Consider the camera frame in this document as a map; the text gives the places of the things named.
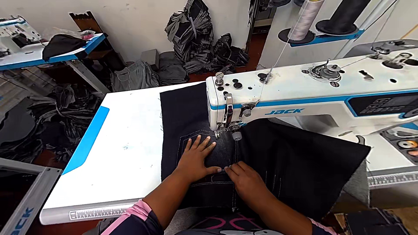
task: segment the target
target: red floor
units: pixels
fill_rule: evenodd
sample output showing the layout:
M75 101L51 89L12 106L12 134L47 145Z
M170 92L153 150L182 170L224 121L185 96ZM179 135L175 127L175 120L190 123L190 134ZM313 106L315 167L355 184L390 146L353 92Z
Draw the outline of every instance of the red floor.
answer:
M250 49L248 55L250 60L245 67L236 68L238 73L254 71L257 68L258 61L261 57L261 52L264 48L264 43L268 33L255 34L252 36ZM189 74L189 82L204 81L209 76L215 76L214 72L205 74ZM54 161L54 154L50 151L44 151L35 161L34 164L41 166L49 166L63 169L65 166ZM58 225L42 225L39 221L39 214L32 223L26 234L28 235L81 235L84 232L96 227L100 220L74 222Z

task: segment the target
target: left hand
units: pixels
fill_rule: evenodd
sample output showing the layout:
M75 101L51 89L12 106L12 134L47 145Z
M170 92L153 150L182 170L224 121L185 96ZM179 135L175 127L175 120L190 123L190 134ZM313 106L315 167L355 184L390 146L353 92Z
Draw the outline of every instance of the left hand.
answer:
M210 136L206 137L201 144L199 144L200 139L201 135L198 135L193 145L191 144L191 139L187 141L184 153L178 162L177 168L173 172L174 174L180 174L189 184L198 181L207 175L222 171L222 168L218 166L205 167L205 157L207 157L215 148L216 142L213 142L206 147L210 140Z

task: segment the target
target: right hand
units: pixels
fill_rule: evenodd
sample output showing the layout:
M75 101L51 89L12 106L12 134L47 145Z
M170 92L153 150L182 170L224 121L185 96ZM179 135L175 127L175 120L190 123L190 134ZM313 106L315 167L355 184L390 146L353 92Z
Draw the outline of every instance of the right hand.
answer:
M268 206L271 200L277 200L261 176L243 161L225 167L225 172L234 182L238 195L256 213Z

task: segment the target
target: gray box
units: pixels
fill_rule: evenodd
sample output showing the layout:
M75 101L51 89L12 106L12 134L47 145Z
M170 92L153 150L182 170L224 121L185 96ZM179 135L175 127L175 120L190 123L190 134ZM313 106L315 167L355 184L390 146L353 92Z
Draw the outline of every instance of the gray box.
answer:
M154 71L157 71L160 68L160 53L157 49L144 51L141 54L141 60L147 62Z

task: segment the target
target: industrial sewing machine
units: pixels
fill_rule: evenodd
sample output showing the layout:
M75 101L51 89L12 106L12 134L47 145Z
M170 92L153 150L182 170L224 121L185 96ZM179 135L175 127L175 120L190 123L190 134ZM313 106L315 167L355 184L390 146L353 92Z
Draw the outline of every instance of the industrial sewing machine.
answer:
M0 19L0 57L20 52L20 48L40 40L39 33L24 18Z
M304 129L356 142L356 135L418 119L416 55L409 49L286 66L270 77L218 73L206 79L210 127L239 140L252 120L295 117Z

